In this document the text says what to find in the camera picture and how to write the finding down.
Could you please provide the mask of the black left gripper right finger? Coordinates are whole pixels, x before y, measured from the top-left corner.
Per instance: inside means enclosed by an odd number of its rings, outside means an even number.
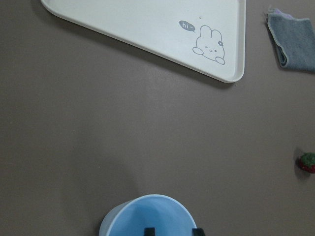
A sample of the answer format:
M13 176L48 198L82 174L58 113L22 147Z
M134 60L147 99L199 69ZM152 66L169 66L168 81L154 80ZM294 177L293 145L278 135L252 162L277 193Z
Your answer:
M193 228L192 236L205 236L205 232L202 228Z

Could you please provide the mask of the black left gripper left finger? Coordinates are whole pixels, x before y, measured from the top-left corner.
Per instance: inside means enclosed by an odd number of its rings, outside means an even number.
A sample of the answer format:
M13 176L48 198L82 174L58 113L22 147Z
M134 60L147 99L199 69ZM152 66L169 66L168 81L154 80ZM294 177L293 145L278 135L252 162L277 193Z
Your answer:
M155 236L155 228L154 227L145 228L144 236Z

